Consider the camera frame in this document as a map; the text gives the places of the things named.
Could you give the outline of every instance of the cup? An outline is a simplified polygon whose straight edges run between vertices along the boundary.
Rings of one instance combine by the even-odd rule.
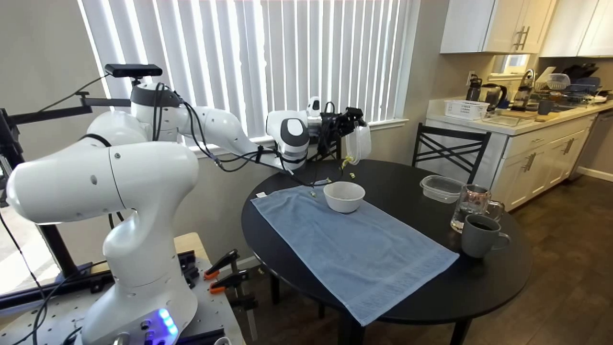
[[[500,223],[486,215],[467,215],[461,231],[461,252],[467,257],[481,259],[492,250],[511,244],[511,238],[502,233]]]
[[[452,231],[461,234],[463,221],[467,215],[486,215],[498,223],[502,211],[504,211],[504,206],[496,200],[490,200],[490,194],[486,188],[477,185],[467,185],[460,194],[450,227]]]

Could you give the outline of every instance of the black chair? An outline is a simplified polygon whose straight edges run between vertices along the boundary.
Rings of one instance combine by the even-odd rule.
[[[421,162],[446,160],[465,171],[467,183],[471,185],[488,141],[490,133],[461,133],[419,123],[412,165],[417,167]]]

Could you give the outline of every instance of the small bowl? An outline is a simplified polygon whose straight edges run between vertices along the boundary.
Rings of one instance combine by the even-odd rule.
[[[324,187],[325,204],[337,213],[354,213],[366,196],[360,185],[339,181]]]

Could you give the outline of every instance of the blue cloth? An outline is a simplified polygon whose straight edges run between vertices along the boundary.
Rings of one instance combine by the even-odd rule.
[[[279,190],[253,206],[362,326],[458,259],[368,202],[333,213],[322,188]]]

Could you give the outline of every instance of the vertical blinds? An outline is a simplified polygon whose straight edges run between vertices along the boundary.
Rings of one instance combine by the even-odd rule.
[[[310,96],[402,119],[419,0],[78,0],[99,72],[157,64],[189,104],[264,137],[272,110]],[[105,79],[111,98],[130,81]]]

